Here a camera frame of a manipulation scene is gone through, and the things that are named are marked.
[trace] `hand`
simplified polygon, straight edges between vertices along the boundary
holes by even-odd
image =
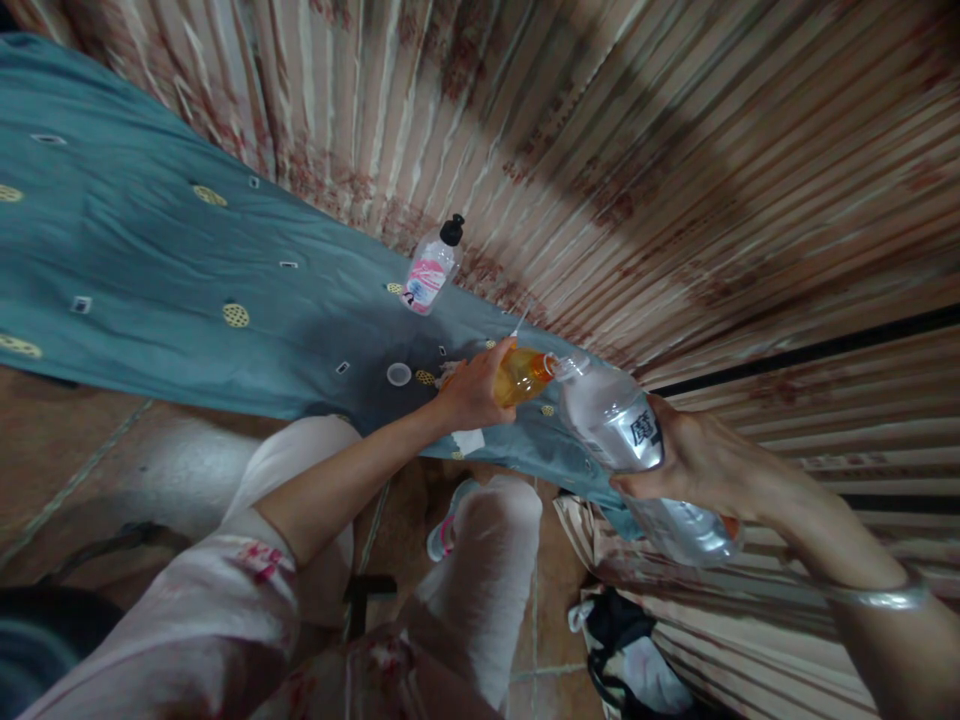
[[[657,395],[647,399],[663,430],[665,459],[653,470],[611,478],[614,489],[641,499],[683,500],[774,529],[803,507],[839,501],[714,415],[678,412]]]
[[[443,391],[430,401],[428,407],[438,414],[444,434],[512,423],[517,419],[516,408],[500,407],[493,398],[497,368],[514,342],[515,338],[504,338],[469,364],[461,361]]]

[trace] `floor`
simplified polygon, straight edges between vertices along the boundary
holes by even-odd
[[[196,541],[212,531],[257,445],[286,423],[93,388],[68,389],[0,367],[0,585],[33,582],[85,543],[124,523],[153,520]],[[480,463],[418,459],[357,518],[355,570],[389,573],[399,597],[376,603],[390,619],[430,567],[424,550],[431,498]],[[510,717],[602,717],[584,669],[583,639],[567,609],[587,573],[550,501],[556,488],[525,478],[544,501],[540,551],[514,657]],[[81,568],[70,584],[130,607],[169,562],[165,548],[134,550]]]

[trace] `leg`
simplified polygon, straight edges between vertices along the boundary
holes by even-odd
[[[530,595],[542,505],[517,478],[497,476],[464,498],[451,555],[400,615],[418,646],[499,709]]]
[[[297,420],[267,438],[250,458],[229,519],[274,488],[321,460],[360,440],[360,434],[339,418]],[[326,628],[343,626],[343,593],[353,571],[353,524],[300,572],[300,615],[304,622]]]

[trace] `pink label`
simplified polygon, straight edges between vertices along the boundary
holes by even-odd
[[[436,260],[421,260],[410,271],[410,278],[403,288],[401,297],[411,310],[422,315],[430,309],[430,305],[446,280],[447,277],[440,263]]]

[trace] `clear plastic bottle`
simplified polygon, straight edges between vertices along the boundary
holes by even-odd
[[[531,348],[511,348],[503,356],[493,381],[493,396],[500,407],[533,400],[553,380],[557,358]]]
[[[558,361],[556,378],[563,384],[560,417],[604,468],[637,473],[660,464],[660,424],[632,377],[575,353]],[[676,500],[621,497],[654,547],[682,565],[722,565],[743,546],[734,518]]]
[[[464,219],[454,215],[439,231],[420,240],[410,263],[400,300],[418,315],[429,315],[440,293],[453,283],[463,261],[460,240]]]

